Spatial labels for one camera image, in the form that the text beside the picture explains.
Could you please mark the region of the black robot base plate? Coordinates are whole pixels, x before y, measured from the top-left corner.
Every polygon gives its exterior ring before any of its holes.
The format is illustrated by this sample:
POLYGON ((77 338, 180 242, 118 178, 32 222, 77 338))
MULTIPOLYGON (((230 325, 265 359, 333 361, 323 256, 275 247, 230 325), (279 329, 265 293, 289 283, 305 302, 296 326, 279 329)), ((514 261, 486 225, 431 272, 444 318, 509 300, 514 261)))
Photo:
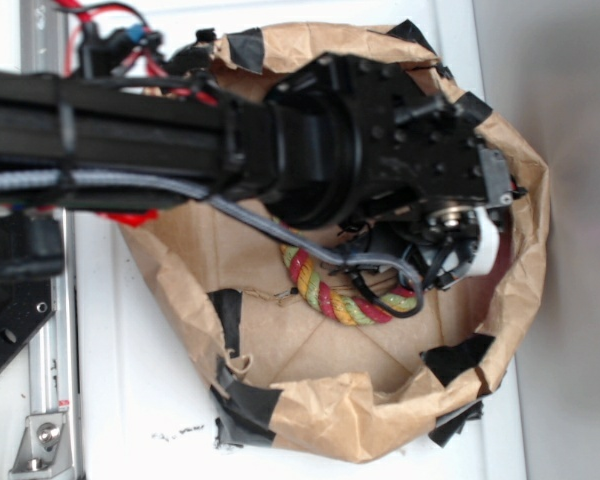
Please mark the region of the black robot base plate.
POLYGON ((64 264, 57 220, 0 218, 0 373, 54 312, 52 280, 64 264))

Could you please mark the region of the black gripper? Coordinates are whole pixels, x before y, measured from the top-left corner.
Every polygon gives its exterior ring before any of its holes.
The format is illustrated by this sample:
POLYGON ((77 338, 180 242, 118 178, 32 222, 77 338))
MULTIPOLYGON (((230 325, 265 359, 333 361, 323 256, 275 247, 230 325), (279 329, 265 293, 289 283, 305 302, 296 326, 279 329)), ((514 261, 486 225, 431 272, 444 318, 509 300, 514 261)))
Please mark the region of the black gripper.
POLYGON ((425 290, 488 274, 502 218, 525 192, 475 130, 484 108, 428 96, 398 65, 357 57, 349 94, 350 228, 369 228, 367 249, 410 263, 425 290))

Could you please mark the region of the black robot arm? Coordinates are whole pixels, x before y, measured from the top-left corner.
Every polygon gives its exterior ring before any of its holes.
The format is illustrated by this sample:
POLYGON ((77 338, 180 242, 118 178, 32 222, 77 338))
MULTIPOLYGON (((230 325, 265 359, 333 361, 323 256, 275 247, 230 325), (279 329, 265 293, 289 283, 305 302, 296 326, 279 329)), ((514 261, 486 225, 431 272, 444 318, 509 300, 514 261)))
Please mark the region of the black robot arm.
POLYGON ((0 72, 0 206, 136 213, 185 199, 256 199, 309 230, 381 222, 426 247, 467 251, 479 218, 519 196, 478 134, 471 99, 425 94, 398 65, 324 54, 261 101, 205 73, 131 79, 0 72))

